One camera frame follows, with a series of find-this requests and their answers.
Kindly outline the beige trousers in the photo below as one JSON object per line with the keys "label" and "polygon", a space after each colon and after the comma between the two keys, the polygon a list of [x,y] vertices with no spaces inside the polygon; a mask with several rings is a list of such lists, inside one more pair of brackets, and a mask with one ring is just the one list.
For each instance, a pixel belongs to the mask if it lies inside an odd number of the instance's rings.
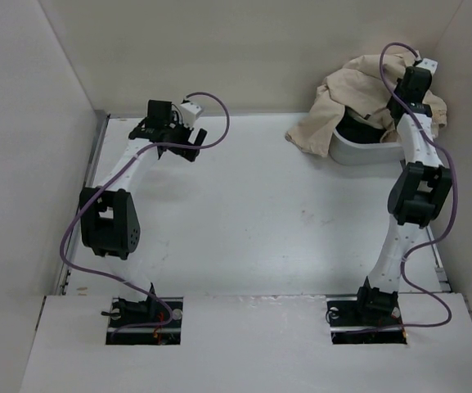
{"label": "beige trousers", "polygon": [[376,142],[400,142],[393,119],[386,108],[389,90],[414,63],[409,51],[384,57],[385,86],[380,78],[379,55],[363,55],[352,59],[334,73],[327,75],[317,88],[315,101],[308,114],[285,134],[300,151],[326,157],[331,136],[345,115],[351,115],[361,124],[369,125],[372,135],[376,129],[381,135]]}

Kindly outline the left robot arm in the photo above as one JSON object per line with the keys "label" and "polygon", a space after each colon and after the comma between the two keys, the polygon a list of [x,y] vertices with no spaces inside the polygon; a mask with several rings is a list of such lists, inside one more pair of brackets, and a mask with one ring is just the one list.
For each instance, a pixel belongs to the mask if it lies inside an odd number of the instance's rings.
{"label": "left robot arm", "polygon": [[126,260],[141,239],[134,205],[134,193],[148,169],[164,152],[193,162],[200,154],[207,131],[200,129],[190,140],[194,124],[203,108],[189,100],[179,105],[150,100],[147,115],[128,134],[123,155],[112,171],[95,187],[85,187],[79,194],[79,206],[85,204],[100,187],[113,183],[86,209],[80,219],[83,244],[97,256],[108,260]]}

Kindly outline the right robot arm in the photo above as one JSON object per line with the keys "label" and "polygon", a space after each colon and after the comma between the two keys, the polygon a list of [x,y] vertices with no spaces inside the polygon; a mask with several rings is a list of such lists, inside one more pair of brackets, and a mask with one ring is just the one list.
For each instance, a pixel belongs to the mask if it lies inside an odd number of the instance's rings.
{"label": "right robot arm", "polygon": [[405,167],[389,194],[389,229],[380,256],[353,303],[355,318],[368,327],[401,322],[398,291],[407,259],[417,248],[420,233],[438,217],[452,187],[451,170],[430,144],[432,111],[423,99],[432,78],[430,68],[407,67],[387,104]]}

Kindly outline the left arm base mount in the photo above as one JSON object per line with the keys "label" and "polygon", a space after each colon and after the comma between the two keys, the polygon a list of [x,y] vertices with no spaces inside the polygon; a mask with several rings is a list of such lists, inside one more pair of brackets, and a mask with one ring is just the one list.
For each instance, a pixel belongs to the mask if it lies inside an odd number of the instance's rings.
{"label": "left arm base mount", "polygon": [[114,298],[110,309],[101,311],[107,318],[106,344],[109,346],[176,346],[181,343],[184,300],[147,298],[134,302]]}

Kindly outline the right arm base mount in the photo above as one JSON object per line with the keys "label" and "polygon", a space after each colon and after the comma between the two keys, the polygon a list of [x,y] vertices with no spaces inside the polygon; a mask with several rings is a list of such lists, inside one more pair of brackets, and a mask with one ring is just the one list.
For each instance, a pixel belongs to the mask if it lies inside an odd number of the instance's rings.
{"label": "right arm base mount", "polygon": [[326,301],[326,321],[330,325],[330,338],[335,345],[406,345],[407,338],[400,327],[402,319],[397,311],[395,318],[385,312],[357,310],[354,297],[331,297]]}

